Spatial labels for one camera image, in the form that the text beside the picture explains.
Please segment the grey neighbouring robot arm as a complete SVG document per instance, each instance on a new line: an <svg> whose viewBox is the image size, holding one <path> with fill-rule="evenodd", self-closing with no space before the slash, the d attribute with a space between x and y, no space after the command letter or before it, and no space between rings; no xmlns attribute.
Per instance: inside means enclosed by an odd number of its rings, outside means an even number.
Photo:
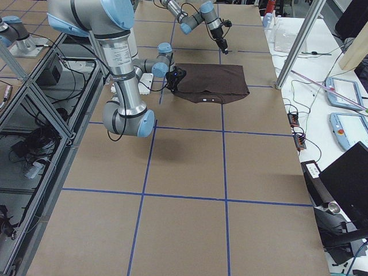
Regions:
<svg viewBox="0 0 368 276"><path fill-rule="evenodd" d="M48 47L48 39L35 38L30 35L21 19L17 16L1 18L1 43L10 48L16 58L35 58L43 48Z"/></svg>

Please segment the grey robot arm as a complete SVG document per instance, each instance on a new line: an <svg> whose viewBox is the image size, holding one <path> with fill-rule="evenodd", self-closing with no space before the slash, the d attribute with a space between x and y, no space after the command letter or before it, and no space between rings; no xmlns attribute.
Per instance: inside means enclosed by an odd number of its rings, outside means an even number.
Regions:
<svg viewBox="0 0 368 276"><path fill-rule="evenodd" d="M232 22L230 20L223 20L218 16L213 2L206 1L199 9L194 8L195 13L192 15L189 15L184 10L184 3L180 6L176 1L166 0L160 1L160 4L175 17L184 34L188 35L196 27L204 23L208 35L217 44L220 51L225 55L229 53L228 43L225 39L227 33L224 33L223 27L229 30L232 27Z"/></svg>
<svg viewBox="0 0 368 276"><path fill-rule="evenodd" d="M48 1L48 22L68 35L92 35L101 46L97 56L110 72L116 96L105 104L103 124L117 135L147 137L155 114L140 98L139 80L150 72L164 77L174 69L171 45L161 43L155 59L132 59L128 37L134 24L131 1Z"/></svg>

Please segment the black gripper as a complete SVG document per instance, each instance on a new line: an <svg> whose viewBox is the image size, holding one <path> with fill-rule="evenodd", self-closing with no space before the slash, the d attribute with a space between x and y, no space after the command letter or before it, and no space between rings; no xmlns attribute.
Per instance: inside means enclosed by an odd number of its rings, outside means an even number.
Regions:
<svg viewBox="0 0 368 276"><path fill-rule="evenodd" d="M182 69L174 66L174 69L166 73L166 87L170 91L178 91L178 85L182 80Z"/></svg>
<svg viewBox="0 0 368 276"><path fill-rule="evenodd" d="M218 28L214 28L210 30L210 34L212 38L215 40L217 46L222 50L222 53L227 55L229 54L228 44L225 38L223 38L224 32L221 26Z"/></svg>

